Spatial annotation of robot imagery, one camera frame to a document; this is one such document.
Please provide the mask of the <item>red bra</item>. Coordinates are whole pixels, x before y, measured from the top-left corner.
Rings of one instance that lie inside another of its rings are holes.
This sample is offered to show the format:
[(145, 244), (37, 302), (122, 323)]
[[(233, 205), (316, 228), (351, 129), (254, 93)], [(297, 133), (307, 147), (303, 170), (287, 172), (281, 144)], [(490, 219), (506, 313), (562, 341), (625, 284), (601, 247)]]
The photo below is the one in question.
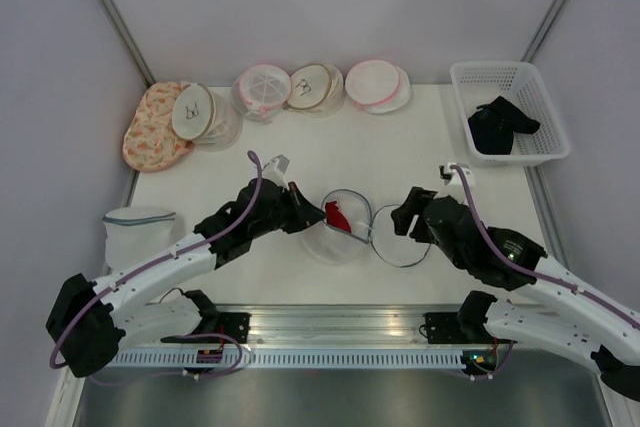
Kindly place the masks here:
[(326, 215), (326, 223), (341, 232), (345, 232), (348, 234), (352, 233), (352, 227), (349, 220), (340, 210), (339, 204), (337, 201), (329, 201), (324, 206), (325, 215)]

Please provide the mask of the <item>white mesh bag blue zipper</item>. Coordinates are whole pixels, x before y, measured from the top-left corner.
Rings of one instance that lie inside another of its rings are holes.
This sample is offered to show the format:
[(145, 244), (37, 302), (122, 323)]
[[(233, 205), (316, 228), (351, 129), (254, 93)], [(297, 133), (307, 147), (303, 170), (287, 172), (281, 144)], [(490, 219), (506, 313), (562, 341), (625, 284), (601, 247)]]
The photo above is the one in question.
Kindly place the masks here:
[(381, 261), (395, 268), (410, 268), (424, 261), (431, 251), (429, 243), (417, 243), (407, 236), (397, 236), (391, 212), (396, 204), (378, 209), (359, 192), (336, 189), (325, 195), (321, 208), (337, 201), (349, 220), (352, 233), (338, 231), (326, 219), (301, 234), (301, 243), (316, 260), (328, 265), (341, 265), (363, 257), (372, 250)]

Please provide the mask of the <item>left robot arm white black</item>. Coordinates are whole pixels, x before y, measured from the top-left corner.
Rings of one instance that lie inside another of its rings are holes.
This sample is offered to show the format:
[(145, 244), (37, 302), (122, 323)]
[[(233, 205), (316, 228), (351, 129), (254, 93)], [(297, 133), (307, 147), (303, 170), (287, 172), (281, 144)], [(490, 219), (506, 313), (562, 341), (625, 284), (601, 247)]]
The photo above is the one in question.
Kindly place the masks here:
[(187, 291), (168, 305), (159, 296), (235, 261), (261, 237), (298, 234), (325, 218), (295, 183), (254, 178), (235, 199), (146, 259), (94, 279), (82, 273), (67, 278), (45, 323), (54, 343), (50, 368), (69, 368), (84, 378), (130, 347), (209, 342), (218, 334), (218, 312), (202, 291)]

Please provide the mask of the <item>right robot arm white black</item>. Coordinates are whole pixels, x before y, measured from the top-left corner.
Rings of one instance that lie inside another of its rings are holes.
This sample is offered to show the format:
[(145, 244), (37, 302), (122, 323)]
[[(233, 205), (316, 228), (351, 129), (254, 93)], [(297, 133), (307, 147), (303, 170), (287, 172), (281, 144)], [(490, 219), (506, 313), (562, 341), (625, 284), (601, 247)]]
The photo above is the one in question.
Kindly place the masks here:
[(456, 318), (459, 335), (501, 337), (571, 359), (611, 390), (639, 398), (639, 314), (598, 291), (523, 234), (487, 227), (472, 201), (419, 187), (390, 215), (394, 232), (437, 246), (449, 262), (482, 284), (552, 309), (555, 317), (521, 315), (485, 292), (471, 292)]

